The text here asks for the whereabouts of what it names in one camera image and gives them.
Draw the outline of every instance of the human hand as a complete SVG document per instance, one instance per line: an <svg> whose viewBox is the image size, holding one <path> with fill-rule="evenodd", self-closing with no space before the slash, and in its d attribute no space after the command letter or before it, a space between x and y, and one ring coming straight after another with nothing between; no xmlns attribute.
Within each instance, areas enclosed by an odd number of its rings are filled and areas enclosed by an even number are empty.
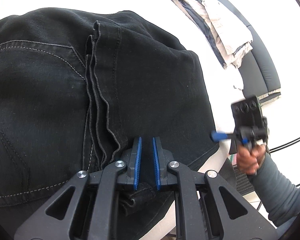
<svg viewBox="0 0 300 240"><path fill-rule="evenodd" d="M243 145L237 147L237 167L241 172L247 175L253 175L261 167L265 159L265 145L256 145L251 153Z"/></svg>

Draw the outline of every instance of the jeans seam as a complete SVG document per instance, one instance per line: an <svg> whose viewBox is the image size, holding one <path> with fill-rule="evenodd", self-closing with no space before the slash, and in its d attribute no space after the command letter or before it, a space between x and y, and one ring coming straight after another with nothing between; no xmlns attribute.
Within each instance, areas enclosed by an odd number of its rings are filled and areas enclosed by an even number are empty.
<svg viewBox="0 0 300 240"><path fill-rule="evenodd" d="M17 194L12 194L12 195L0 196L0 198L13 197L13 196L22 195L22 194L29 194L29 193L32 193L32 192L35 192L35 191L44 190L44 189L49 190L52 187L60 186L60 185L62 185L64 183L66 183L66 182L67 182L67 180L65 180L63 182L60 182L58 184L52 185L52 186L48 186L48 187L43 187L43 188L39 188L39 189L35 189L35 190L30 190L30 191L25 191L25 192L21 192L21 193L17 193Z"/></svg>
<svg viewBox="0 0 300 240"><path fill-rule="evenodd" d="M20 172L18 165L16 164L15 160L13 159L13 157L9 154L9 150L8 150L8 148L7 148L7 145L5 144L5 142L3 141L3 139L2 139L1 136L0 136L0 141L2 142L4 148L6 149L6 152L7 152L8 157L9 157L10 160L13 162L15 168L17 169L17 171L20 173L20 175L21 175L21 177L22 177L22 173ZM23 187L23 179L21 180L20 184L21 184L21 187Z"/></svg>
<svg viewBox="0 0 300 240"><path fill-rule="evenodd" d="M80 56L78 55L77 51L75 50L74 47L71 47L74 55L76 56L76 58L79 60L81 66L83 67L83 69L86 69L86 66L84 65L83 61L81 60Z"/></svg>
<svg viewBox="0 0 300 240"><path fill-rule="evenodd" d="M90 168L90 163L91 163L92 150L93 150L93 146L91 146L91 151L90 151L90 159L89 159L89 165L88 165L88 170L87 170L88 173L89 173L89 168Z"/></svg>
<svg viewBox="0 0 300 240"><path fill-rule="evenodd" d="M12 41L6 41L3 43L0 43L0 46L2 45L6 45L8 43L30 43L30 44L36 44L36 45L51 45L51 46L55 46L55 47L59 47L59 48L66 48L66 49L74 49L71 46L65 46L65 45L59 45L59 44L52 44L52 43L45 43L45 42L38 42L38 41L26 41L26 40L12 40Z"/></svg>
<svg viewBox="0 0 300 240"><path fill-rule="evenodd" d="M119 53L119 47L120 47L121 41L122 41L122 36L121 36L120 26L117 25L117 24L115 24L115 25L117 27L118 37L117 37L117 44L116 44L114 57L113 57L112 81L113 81L114 95L115 95L115 98L116 98L117 104L118 104L119 127L120 127L120 131L121 131L123 137L126 137L125 133L124 133L124 130L122 128L121 111L120 111L120 104L119 104L118 90L117 90L117 58L118 58L118 53ZM107 115L107 128L109 129L109 114ZM117 142L119 147L112 153L112 156L110 158L110 162L112 162L114 160L114 157L115 157L116 153L119 152L120 149L121 149L121 144L119 143L116 136L114 136L114 139Z"/></svg>
<svg viewBox="0 0 300 240"><path fill-rule="evenodd" d="M98 97L98 93L99 93L99 96L101 98L101 101L104 101L104 103L106 104L107 106L107 110L106 110L106 116L108 116L108 111L109 111L109 103L106 101L106 99L102 96L102 92L101 92L101 89L100 89L100 84L99 84L99 79L98 79L98 76L96 74L96 66L97 66L97 57L96 57L96 54L95 54L95 47L97 46L100 38L101 38L101 26L100 26L100 23L99 21L97 21L97 24L98 24L98 35L94 35L93 37L93 43L92 43L92 50L93 50L93 54L91 55L91 60L94 58L94 62L95 62L95 66L93 68L93 70L91 71L90 73L90 76L91 76L91 80L93 80L93 78L95 79L94 82L95 83L95 86L92 86L92 91L93 91L93 94L94 94L94 97L95 97L95 101L96 101L96 108L97 108L97 117L96 117L96 121L97 123L99 123L99 120L100 118L100 103L98 103L98 100L97 100L97 97ZM100 168L102 169L103 167L103 164L107 161L107 155L106 155L106 151L103 147L103 144L101 142L101 139L100 139L100 135L98 133L98 128L96 128L96 136L97 136L97 141L98 141L98 144L99 144L99 147L101 149L101 152L102 152L102 157L101 157L101 163L100 163Z"/></svg>
<svg viewBox="0 0 300 240"><path fill-rule="evenodd" d="M10 47L6 47L6 48L4 48L4 49L0 49L0 50L5 50L5 49L9 49L9 48L22 48L22 49L32 49L32 50L36 50L36 51L41 51L41 52L45 52L45 53L48 53L48 54L50 54L50 55L53 55L53 56L55 56L55 57L58 57L59 59L61 59L61 60L63 60L64 62L66 62L73 70L74 70L74 72L76 72L83 80L86 80L82 75L80 75L76 70L75 70L75 68L69 63L69 62L67 62L65 59L63 59L63 58L61 58L61 57L59 57L58 55L56 55L56 54L53 54L53 53L51 53L51 52L47 52L47 51L45 51L45 50L42 50L42 49L33 49L33 48L28 48L28 47L22 47L22 46L10 46Z"/></svg>
<svg viewBox="0 0 300 240"><path fill-rule="evenodd" d="M9 140L5 137L4 133L1 132L2 137L7 141L7 143L9 144L9 146L11 147L12 151L18 156L18 158L20 159L20 161L24 164L24 166L27 167L26 163L23 161L23 159L21 159L20 155L15 151L15 149L12 147L11 143L9 142Z"/></svg>

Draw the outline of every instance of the person's arm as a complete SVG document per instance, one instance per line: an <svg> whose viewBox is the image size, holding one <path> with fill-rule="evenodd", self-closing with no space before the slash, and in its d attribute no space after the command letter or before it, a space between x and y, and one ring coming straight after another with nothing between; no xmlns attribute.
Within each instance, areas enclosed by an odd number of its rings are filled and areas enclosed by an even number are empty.
<svg viewBox="0 0 300 240"><path fill-rule="evenodd" d="M248 175L274 225L278 227L299 214L300 188L278 171L264 145L257 145L251 153L239 145L237 166Z"/></svg>
<svg viewBox="0 0 300 240"><path fill-rule="evenodd" d="M281 174L268 153L256 176L248 176L262 201L269 220L280 226L300 212L300 188Z"/></svg>

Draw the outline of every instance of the gray sleeve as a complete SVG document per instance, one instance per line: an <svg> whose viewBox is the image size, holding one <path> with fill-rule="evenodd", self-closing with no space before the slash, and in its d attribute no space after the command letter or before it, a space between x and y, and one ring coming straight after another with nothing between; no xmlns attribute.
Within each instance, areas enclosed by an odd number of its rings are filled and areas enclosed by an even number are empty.
<svg viewBox="0 0 300 240"><path fill-rule="evenodd" d="M300 212L300 188L283 176L268 153L256 176L248 176L269 220L280 226Z"/></svg>

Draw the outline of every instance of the contrast stitching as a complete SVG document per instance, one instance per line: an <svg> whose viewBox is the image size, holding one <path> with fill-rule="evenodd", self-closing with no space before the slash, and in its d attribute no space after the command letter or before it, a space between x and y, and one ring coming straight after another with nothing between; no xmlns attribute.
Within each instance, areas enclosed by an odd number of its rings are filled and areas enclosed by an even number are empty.
<svg viewBox="0 0 300 240"><path fill-rule="evenodd" d="M74 67L72 67L71 65L70 65L70 63L69 62L67 62L65 59L63 59L63 58L61 58L61 57L59 57L58 55L56 55L56 54L53 54L53 53L51 53L51 52L47 52L47 51L45 51L45 50L42 50L42 49L33 49L33 48L27 48L27 47L21 47L21 46L10 46L10 47L6 47L6 48L4 48L4 49L9 49L9 48L23 48L23 49L32 49L32 50L36 50L36 51L41 51L41 52L45 52L45 53L48 53L48 54L50 54L50 55L53 55L53 56L55 56L55 57L58 57L59 59L61 59L61 60L63 60L64 62L66 62L83 80L85 80L85 78L82 76L82 75L80 75L76 70L75 70L75 68Z"/></svg>
<svg viewBox="0 0 300 240"><path fill-rule="evenodd" d="M0 137L0 141L2 142L4 148L6 149L7 155L9 156L10 160L13 162L13 164L15 165L16 169L19 171L18 169L18 165L16 164L16 162L14 161L13 157L9 154L9 150L7 148L7 145L4 143L2 137Z"/></svg>
<svg viewBox="0 0 300 240"><path fill-rule="evenodd" d="M59 45L59 44L51 44L51 43L45 43L45 42L38 42L38 41L26 41L26 40L12 40L12 41L6 41L3 43L0 43L0 46L6 45L8 43L13 44L15 42L22 42L22 43L33 43L33 44L39 44L39 45L51 45L54 47L59 47L59 48L66 48L66 49L71 49L71 46L66 46L66 45Z"/></svg>
<svg viewBox="0 0 300 240"><path fill-rule="evenodd" d="M30 190L30 191L26 191L26 192L22 192L22 193L17 193L17 194L13 194L13 195L0 196L0 198L4 198L4 197L14 197L14 196L22 195L22 194L29 194L29 193L32 193L32 192L35 192L35 191L40 191L40 190L43 190L43 189L49 190L50 188L53 188L53 187L56 187L56 186L60 186L60 185L62 185L62 184L64 184L64 183L66 183L66 182L67 182L67 180L64 181L64 182L55 184L55 185L53 185L53 186L43 187L43 188L39 188L39 189L35 189L35 190Z"/></svg>
<svg viewBox="0 0 300 240"><path fill-rule="evenodd" d="M11 143L9 142L9 140L5 137L4 133L1 132L2 137L7 141L7 143L9 144L9 146L11 147L12 151L18 156L18 158L21 160L21 162L24 164L24 166L28 167L28 165L23 161L23 159L20 157L20 155L15 151L15 149L12 147Z"/></svg>
<svg viewBox="0 0 300 240"><path fill-rule="evenodd" d="M77 51L74 49L74 47L71 47L71 49L72 49L73 53L75 54L76 58L80 61L82 67L83 67L84 69L86 69L86 66L84 65L84 63L83 63L83 61L81 60L81 58L79 57L79 55L77 54Z"/></svg>
<svg viewBox="0 0 300 240"><path fill-rule="evenodd" d="M92 157L92 149L93 149L93 146L91 146L91 152L90 152L90 160L89 160L89 165L88 165L88 172L89 172L89 168L90 168L90 163L91 163L91 157Z"/></svg>

